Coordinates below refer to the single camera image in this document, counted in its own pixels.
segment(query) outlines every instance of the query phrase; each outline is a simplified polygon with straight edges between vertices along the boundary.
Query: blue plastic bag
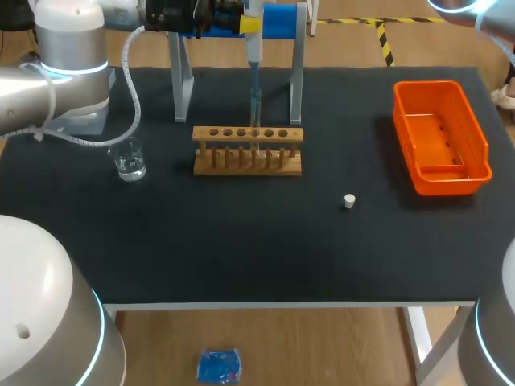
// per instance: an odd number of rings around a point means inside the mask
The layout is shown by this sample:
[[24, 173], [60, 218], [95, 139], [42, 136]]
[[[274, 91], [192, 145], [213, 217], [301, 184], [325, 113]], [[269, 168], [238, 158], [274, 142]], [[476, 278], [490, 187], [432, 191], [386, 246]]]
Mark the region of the blue plastic bag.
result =
[[196, 379], [207, 384], [237, 384], [241, 370], [238, 350], [204, 350], [200, 355]]

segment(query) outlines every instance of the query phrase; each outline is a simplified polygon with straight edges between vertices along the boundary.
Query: white bottle cap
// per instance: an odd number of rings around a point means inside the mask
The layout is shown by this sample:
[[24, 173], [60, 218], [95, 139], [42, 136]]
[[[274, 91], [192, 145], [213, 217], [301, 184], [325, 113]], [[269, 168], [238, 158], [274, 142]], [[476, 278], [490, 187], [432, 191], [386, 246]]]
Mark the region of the white bottle cap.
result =
[[356, 197], [354, 195], [345, 195], [344, 197], [345, 207], [347, 209], [351, 209], [356, 202]]

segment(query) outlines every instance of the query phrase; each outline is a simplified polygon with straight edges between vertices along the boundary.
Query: yellow black caution tape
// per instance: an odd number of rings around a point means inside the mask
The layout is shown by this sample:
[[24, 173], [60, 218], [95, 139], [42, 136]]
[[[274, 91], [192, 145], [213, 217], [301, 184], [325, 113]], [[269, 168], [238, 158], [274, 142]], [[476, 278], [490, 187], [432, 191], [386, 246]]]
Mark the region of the yellow black caution tape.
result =
[[388, 39], [386, 38], [386, 28], [384, 23], [377, 22], [375, 24], [377, 37], [383, 50], [383, 56], [385, 57], [386, 66], [395, 67], [395, 60], [393, 60], [392, 49], [389, 46]]
[[322, 18], [317, 24], [444, 23], [442, 18]]

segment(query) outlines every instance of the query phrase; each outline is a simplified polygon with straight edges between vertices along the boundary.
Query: black tabletop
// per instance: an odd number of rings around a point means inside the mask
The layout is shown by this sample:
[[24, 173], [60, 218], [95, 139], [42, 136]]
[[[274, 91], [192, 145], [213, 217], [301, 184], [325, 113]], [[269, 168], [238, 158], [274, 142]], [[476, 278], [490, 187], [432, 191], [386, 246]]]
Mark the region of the black tabletop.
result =
[[[193, 125], [248, 125], [249, 72], [200, 69], [187, 124], [171, 75], [134, 69], [146, 177], [124, 183], [105, 149], [13, 138], [0, 213], [46, 228], [107, 303], [472, 300], [515, 237], [515, 153], [471, 68], [307, 69], [300, 178], [192, 174]], [[475, 195], [414, 192], [392, 122], [393, 84], [453, 79], [490, 144]], [[262, 125], [289, 124], [288, 72], [262, 71]], [[133, 118], [122, 74], [105, 137]], [[356, 206], [340, 210], [353, 193]]]

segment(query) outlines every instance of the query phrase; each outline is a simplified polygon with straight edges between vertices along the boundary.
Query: wooden floor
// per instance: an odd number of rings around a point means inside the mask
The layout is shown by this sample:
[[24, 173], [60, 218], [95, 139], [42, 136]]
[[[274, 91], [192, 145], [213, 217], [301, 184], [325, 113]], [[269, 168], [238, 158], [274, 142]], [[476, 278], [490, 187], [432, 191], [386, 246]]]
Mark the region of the wooden floor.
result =
[[[406, 16], [435, 13], [425, 0], [320, 0], [320, 18]], [[397, 66], [475, 66], [489, 89], [500, 87], [505, 78], [507, 59], [472, 29], [399, 23], [388, 24], [386, 34]], [[109, 62], [120, 64], [126, 34], [106, 35]], [[12, 63], [33, 44], [29, 34], [6, 33], [0, 62]], [[246, 66], [239, 39], [189, 39], [188, 48], [194, 66]], [[291, 52], [291, 42], [266, 41], [263, 64], [287, 67]], [[130, 53], [130, 64], [168, 67], [164, 35], [143, 36]], [[374, 28], [319, 25], [317, 36], [307, 41], [306, 64], [384, 67], [385, 60]], [[506, 125], [515, 138], [508, 119]], [[426, 314], [435, 341], [454, 310], [431, 308]], [[196, 364], [206, 347], [239, 348], [245, 386], [414, 384], [398, 312], [392, 309], [132, 312], [117, 322], [126, 342], [127, 386], [196, 384]], [[442, 384], [460, 385], [455, 374]]]

